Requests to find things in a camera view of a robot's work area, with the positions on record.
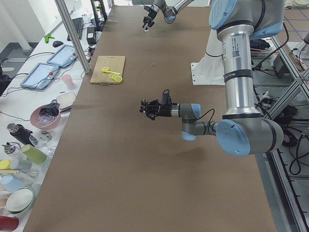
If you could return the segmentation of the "black power adapter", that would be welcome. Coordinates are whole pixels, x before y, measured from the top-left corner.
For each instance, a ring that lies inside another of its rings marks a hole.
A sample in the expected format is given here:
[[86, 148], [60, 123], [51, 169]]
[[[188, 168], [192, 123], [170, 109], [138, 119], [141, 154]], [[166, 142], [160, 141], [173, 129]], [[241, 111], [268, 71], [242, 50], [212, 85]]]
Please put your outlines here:
[[88, 27], [87, 28], [86, 40], [87, 40], [87, 43], [89, 45], [96, 44], [96, 30], [95, 30], [95, 27]]

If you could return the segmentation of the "far blue teach pendant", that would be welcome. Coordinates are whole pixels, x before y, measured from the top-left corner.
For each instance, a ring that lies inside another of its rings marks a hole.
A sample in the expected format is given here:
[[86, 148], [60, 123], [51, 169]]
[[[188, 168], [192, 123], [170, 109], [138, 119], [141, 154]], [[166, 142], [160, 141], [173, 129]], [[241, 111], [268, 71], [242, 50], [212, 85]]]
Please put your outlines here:
[[48, 60], [48, 64], [57, 65], [61, 68], [70, 66], [77, 59], [75, 48], [71, 45], [63, 45]]

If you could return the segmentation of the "glass oil bottle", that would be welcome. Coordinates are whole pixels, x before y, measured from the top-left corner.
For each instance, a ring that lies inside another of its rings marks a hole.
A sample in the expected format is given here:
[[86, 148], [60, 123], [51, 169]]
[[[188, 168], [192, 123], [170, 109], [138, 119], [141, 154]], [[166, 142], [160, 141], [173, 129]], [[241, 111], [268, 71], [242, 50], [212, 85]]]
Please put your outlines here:
[[21, 159], [27, 160], [26, 155], [18, 148], [17, 146], [13, 145], [12, 143], [7, 142], [6, 144], [2, 145], [4, 148], [4, 153], [14, 159]]

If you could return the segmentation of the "yellow cup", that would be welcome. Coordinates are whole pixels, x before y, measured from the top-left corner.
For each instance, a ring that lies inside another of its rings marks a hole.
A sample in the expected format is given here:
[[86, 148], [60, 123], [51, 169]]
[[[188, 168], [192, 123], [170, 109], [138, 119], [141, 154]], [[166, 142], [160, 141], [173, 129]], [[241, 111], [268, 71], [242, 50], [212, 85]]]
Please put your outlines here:
[[4, 159], [0, 161], [0, 170], [10, 170], [10, 163], [9, 159]]

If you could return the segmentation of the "aluminium frame post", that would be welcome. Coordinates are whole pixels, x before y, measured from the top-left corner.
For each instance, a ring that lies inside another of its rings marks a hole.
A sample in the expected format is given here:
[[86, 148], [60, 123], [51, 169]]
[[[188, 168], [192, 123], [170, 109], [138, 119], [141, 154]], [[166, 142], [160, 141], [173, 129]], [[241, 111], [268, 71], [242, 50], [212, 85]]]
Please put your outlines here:
[[56, 6], [58, 8], [58, 11], [60, 13], [60, 16], [62, 18], [63, 24], [65, 26], [65, 29], [71, 39], [71, 42], [75, 48], [76, 54], [79, 58], [79, 61], [83, 67], [83, 70], [85, 74], [88, 74], [90, 72], [90, 66], [86, 59], [86, 56], [84, 54], [84, 50], [82, 48], [82, 45], [80, 43], [80, 40], [78, 38], [77, 32], [75, 30], [75, 27], [72, 23], [69, 11], [67, 9], [67, 6], [65, 4], [64, 0], [55, 0]]

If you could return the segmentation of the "black computer mouse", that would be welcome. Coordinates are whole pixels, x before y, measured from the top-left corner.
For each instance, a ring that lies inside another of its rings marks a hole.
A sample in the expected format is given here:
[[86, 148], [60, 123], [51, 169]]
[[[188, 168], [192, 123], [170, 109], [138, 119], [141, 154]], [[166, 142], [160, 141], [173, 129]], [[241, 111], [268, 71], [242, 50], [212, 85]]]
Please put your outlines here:
[[62, 44], [63, 44], [62, 41], [54, 41], [52, 45], [53, 45], [54, 48], [56, 48], [56, 47], [61, 46]]

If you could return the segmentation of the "red cup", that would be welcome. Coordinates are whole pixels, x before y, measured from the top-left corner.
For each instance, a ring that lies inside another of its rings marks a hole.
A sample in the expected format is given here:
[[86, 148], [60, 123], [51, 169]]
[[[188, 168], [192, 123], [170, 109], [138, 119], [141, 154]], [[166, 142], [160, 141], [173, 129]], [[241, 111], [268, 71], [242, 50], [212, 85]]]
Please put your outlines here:
[[19, 219], [15, 217], [0, 216], [0, 231], [12, 232], [19, 225]]

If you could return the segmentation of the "blue teach pendant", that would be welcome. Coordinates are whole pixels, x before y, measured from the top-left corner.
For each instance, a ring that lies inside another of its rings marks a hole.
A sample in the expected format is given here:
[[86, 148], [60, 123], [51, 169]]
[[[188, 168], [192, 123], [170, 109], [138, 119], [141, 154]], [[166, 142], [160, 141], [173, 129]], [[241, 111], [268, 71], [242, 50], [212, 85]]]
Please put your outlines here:
[[71, 45], [63, 45], [48, 60], [48, 64], [57, 65], [61, 68], [70, 66], [77, 59], [75, 48]]
[[21, 82], [20, 86], [28, 89], [43, 90], [56, 77], [60, 67], [47, 63], [38, 63]]

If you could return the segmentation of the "green plastic cup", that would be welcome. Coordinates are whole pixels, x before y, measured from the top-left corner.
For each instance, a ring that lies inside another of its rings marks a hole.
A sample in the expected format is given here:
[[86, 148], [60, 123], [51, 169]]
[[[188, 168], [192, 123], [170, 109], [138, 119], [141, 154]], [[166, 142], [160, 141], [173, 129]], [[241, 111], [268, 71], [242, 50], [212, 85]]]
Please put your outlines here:
[[43, 164], [47, 159], [47, 156], [43, 152], [32, 145], [24, 145], [21, 147], [21, 151], [35, 164]]

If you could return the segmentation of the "light blue cup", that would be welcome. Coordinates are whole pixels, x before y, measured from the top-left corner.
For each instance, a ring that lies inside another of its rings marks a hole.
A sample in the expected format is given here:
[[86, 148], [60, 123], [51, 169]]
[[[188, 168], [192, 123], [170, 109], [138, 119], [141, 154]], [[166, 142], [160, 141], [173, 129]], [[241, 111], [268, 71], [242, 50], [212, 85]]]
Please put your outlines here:
[[24, 182], [15, 175], [3, 176], [0, 180], [0, 183], [9, 193], [14, 193], [15, 191], [21, 189], [24, 186]]

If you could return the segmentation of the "white green bowl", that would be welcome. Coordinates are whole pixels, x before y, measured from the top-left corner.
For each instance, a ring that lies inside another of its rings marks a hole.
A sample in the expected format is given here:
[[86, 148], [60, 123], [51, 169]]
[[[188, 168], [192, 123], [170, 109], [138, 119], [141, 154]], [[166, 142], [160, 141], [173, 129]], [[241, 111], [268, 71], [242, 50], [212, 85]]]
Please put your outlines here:
[[11, 214], [29, 210], [35, 202], [35, 194], [30, 188], [21, 188], [12, 193], [6, 202], [6, 208]]

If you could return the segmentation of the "near blue teach pendant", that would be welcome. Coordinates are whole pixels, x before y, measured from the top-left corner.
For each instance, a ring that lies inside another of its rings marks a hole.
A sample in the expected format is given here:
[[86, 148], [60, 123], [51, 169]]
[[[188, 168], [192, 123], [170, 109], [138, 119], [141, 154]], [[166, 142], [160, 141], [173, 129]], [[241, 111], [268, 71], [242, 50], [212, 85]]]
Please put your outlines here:
[[60, 67], [47, 63], [38, 63], [21, 82], [20, 86], [28, 89], [43, 90], [56, 77]]

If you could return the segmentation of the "pink bowl with ice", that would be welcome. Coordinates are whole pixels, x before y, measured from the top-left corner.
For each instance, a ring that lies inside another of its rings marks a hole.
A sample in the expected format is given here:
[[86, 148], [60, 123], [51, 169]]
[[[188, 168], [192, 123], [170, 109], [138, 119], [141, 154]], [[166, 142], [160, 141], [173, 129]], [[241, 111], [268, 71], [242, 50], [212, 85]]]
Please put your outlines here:
[[30, 116], [31, 124], [41, 130], [56, 128], [61, 119], [59, 107], [59, 103], [50, 103], [38, 107]]

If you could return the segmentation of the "pink plastic cup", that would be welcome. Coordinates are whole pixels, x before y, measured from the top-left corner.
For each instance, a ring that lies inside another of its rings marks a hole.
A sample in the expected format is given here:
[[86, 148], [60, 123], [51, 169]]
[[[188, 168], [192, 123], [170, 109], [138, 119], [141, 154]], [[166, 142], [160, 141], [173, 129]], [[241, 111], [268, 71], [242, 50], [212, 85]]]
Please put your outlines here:
[[74, 85], [71, 75], [65, 74], [62, 76], [62, 81], [65, 83], [67, 87], [71, 87]]

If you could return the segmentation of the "black keyboard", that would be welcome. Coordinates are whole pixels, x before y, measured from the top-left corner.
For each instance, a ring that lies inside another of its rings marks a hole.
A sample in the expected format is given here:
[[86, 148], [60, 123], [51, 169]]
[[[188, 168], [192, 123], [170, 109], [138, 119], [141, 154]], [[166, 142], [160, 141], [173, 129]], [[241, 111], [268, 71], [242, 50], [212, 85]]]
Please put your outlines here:
[[82, 39], [82, 33], [83, 33], [83, 24], [84, 24], [84, 19], [82, 17], [72, 19], [73, 26], [75, 28], [75, 31], [77, 33], [77, 36], [79, 40]]

